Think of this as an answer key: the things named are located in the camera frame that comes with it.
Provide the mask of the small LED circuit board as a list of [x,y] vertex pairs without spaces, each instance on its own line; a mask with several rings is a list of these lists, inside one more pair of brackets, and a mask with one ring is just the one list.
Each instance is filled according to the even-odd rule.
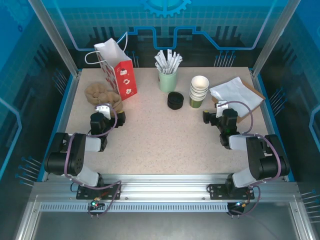
[[90,211],[94,211],[94,210],[97,210],[97,209],[102,208],[102,207],[104,206],[104,204],[103,204],[103,203],[100,203],[100,201],[101,201],[101,198],[100,198],[100,197],[94,198],[94,199],[91,201],[90,205],[89,205],[89,210],[90,210]]
[[227,204],[227,208],[229,211],[236,210],[236,211],[244,211],[243,209],[250,204],[250,200],[243,200],[240,202],[231,202]]

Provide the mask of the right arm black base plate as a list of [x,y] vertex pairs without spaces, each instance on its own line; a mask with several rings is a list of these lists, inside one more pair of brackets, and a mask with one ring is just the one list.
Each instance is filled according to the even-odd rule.
[[211,200],[254,200],[255,194],[248,187],[236,188],[226,184],[209,184],[206,188]]

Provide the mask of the pale green holder cup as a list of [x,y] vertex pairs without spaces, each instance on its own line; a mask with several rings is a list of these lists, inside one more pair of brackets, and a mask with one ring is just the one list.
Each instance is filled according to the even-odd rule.
[[177,86],[177,71],[171,74],[158,72],[158,86],[164,93],[173,92]]

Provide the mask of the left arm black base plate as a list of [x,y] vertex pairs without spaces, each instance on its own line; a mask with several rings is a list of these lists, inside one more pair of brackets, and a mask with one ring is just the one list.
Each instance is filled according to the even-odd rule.
[[116,192],[118,186],[119,184],[102,190],[94,190],[84,186],[78,186],[76,199],[93,200],[95,198],[101,198],[102,200],[112,200],[113,196],[116,194],[115,200],[119,200],[121,188]]

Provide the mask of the aluminium frame post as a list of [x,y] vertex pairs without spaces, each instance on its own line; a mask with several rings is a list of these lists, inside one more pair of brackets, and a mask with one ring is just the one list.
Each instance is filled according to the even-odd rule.
[[54,44],[67,69],[71,75],[76,78],[79,74],[78,68],[43,2],[41,0],[28,0],[28,2]]
[[263,66],[265,65],[271,52],[276,46],[278,40],[282,36],[285,28],[287,27],[300,2],[301,0],[288,0],[286,6],[284,7],[280,17],[274,25],[272,32],[270,33],[264,47],[262,48],[252,68],[251,73],[254,78],[256,78],[262,70]]

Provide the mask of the aluminium mounting rail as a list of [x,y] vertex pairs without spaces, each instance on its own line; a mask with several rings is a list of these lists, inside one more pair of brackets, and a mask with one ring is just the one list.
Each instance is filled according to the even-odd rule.
[[[209,202],[209,184],[224,184],[227,174],[104,174],[106,183],[121,181],[121,202]],[[37,202],[74,202],[66,177],[48,175],[36,182],[29,200]],[[301,201],[296,182],[285,178],[260,184],[263,203]]]

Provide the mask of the red white paper gift bag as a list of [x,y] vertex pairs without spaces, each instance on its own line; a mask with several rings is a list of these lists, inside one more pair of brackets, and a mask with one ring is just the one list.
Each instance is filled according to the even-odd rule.
[[84,61],[88,65],[99,64],[105,79],[121,99],[127,100],[137,94],[133,60],[125,53],[128,33],[119,40],[113,38],[94,45],[94,51],[87,53]]

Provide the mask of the grey metal shelf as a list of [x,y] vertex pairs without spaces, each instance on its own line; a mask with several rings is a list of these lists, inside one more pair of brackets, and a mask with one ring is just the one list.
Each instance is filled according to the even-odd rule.
[[91,219],[80,212],[43,212],[27,240],[320,240],[300,236],[291,209],[260,203],[243,217],[211,212],[108,213]]

